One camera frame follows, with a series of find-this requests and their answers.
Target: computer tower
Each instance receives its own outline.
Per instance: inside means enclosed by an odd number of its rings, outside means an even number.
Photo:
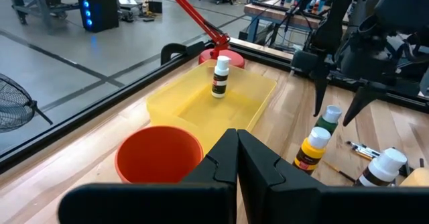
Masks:
[[[117,0],[78,0],[83,28],[101,32],[119,27]]]

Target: red base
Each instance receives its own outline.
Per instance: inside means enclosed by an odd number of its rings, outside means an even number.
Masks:
[[[205,62],[206,60],[210,59],[210,52],[212,49],[205,50],[201,52],[200,58],[198,60],[198,63],[201,64]],[[244,69],[244,58],[240,56],[240,54],[232,51],[232,50],[221,50],[219,56],[228,56],[231,61],[229,64]]]

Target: workbench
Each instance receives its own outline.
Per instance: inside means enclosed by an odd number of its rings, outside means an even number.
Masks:
[[[280,5],[280,0],[265,0],[263,1],[267,5],[275,5],[279,7],[284,7],[286,9],[290,9],[291,3],[284,3],[284,5]],[[323,6],[322,10],[329,9],[329,6]],[[277,9],[271,9],[264,6],[258,6],[254,5],[252,3],[247,4],[244,7],[244,14],[251,17],[251,24],[249,26],[247,41],[248,42],[254,42],[257,34],[257,29],[259,27],[259,20],[265,20],[272,23],[275,23],[277,25],[281,24],[281,22],[284,20],[286,14],[283,11],[277,10]],[[312,29],[316,29],[318,27],[318,24],[320,22],[319,19],[314,19],[311,17],[307,17],[308,22],[306,21],[306,18],[302,15],[294,15],[292,19],[290,20],[290,27],[295,27],[304,31],[310,31],[310,28],[308,27],[308,24],[310,24]],[[343,21],[348,22],[349,18],[347,15],[344,16]]]
[[[231,43],[283,58],[293,57],[241,40],[231,39]],[[198,58],[183,63],[0,175],[0,223],[57,223],[58,203],[69,190],[90,182],[120,182],[114,167],[116,150],[128,135],[150,125],[147,97],[197,64]],[[267,109],[251,133],[290,163],[316,122],[312,116],[314,85],[305,78],[250,60],[246,60],[245,68],[277,81]],[[329,86],[322,109],[335,104],[345,112],[352,98],[352,92]],[[376,150],[395,147],[416,168],[419,158],[426,163],[429,160],[428,127],[427,114],[374,101],[347,127],[337,127],[323,160],[357,178],[369,162],[351,152],[345,144],[349,140]],[[322,162],[312,176],[327,185],[351,185]],[[246,223],[240,192],[238,196],[237,220]]]

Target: yellow paint bottle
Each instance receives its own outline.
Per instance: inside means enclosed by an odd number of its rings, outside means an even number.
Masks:
[[[300,151],[296,154],[292,165],[307,174],[312,174],[326,151],[329,139],[330,133],[328,130],[313,127],[310,135],[302,142]]]

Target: paintbrush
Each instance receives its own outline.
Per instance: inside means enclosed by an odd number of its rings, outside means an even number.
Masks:
[[[337,167],[333,166],[332,164],[329,164],[328,162],[322,160],[327,166],[329,166],[330,168],[332,168],[333,170],[335,170],[337,173],[339,173],[340,175],[344,176],[347,180],[350,180],[351,182],[355,182],[356,180],[354,178],[352,178],[351,176],[349,176],[348,174],[344,173],[343,171],[339,170]]]

